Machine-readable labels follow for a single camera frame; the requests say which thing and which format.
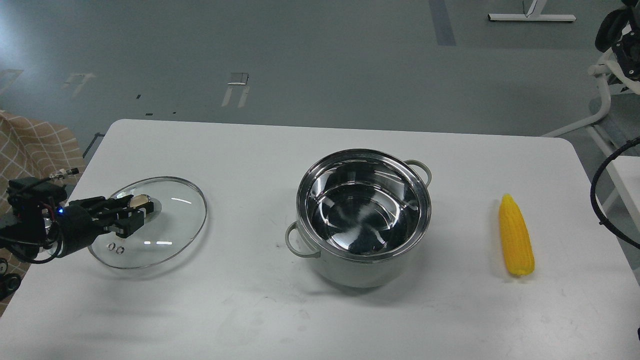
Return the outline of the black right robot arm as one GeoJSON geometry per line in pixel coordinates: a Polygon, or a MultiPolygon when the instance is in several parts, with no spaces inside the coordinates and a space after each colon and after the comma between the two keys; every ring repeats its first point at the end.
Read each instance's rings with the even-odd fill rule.
{"type": "MultiPolygon", "coordinates": [[[[606,50],[612,51],[615,60],[608,67],[621,84],[638,95],[640,73],[639,2],[638,0],[623,0],[622,4],[623,7],[610,12],[602,21],[596,35],[595,45],[602,53],[606,50]]],[[[640,138],[637,136],[613,150],[595,171],[589,191],[590,205],[599,219],[599,224],[619,240],[636,249],[640,248],[638,242],[624,234],[604,214],[597,200],[596,189],[602,173],[608,165],[622,153],[638,146],[639,143],[640,138]]]]}

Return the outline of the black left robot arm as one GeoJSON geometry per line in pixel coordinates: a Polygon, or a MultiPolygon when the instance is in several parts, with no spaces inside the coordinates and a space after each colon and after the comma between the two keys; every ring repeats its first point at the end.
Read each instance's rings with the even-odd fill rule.
{"type": "Polygon", "coordinates": [[[147,194],[96,196],[62,205],[67,192],[54,180],[78,173],[77,168],[63,168],[43,178],[9,180],[10,210],[1,217],[1,247],[23,264],[47,264],[89,248],[102,235],[130,237],[156,209],[147,194]]]}

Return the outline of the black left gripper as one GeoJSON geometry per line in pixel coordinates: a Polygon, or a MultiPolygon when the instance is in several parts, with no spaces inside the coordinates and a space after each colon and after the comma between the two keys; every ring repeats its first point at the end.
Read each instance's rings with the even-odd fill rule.
{"type": "Polygon", "coordinates": [[[91,197],[68,203],[56,216],[58,240],[61,249],[58,258],[73,254],[91,246],[97,237],[108,232],[127,239],[139,230],[146,221],[145,209],[134,209],[128,194],[119,198],[91,197]],[[94,221],[94,214],[102,215],[106,225],[94,221]]]}

